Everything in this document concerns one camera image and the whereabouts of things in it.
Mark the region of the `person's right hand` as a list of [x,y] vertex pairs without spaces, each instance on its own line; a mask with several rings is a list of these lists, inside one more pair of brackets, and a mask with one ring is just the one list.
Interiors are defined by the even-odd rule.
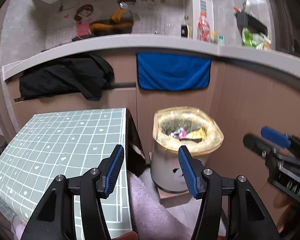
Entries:
[[279,192],[273,205],[276,209],[286,208],[277,223],[281,239],[300,239],[300,202]]

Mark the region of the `person's left hand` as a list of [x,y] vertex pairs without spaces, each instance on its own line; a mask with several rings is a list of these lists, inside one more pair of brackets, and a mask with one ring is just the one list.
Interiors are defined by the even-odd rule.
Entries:
[[122,234],[119,237],[114,238],[113,240],[138,240],[138,234],[134,231],[129,231],[127,233]]

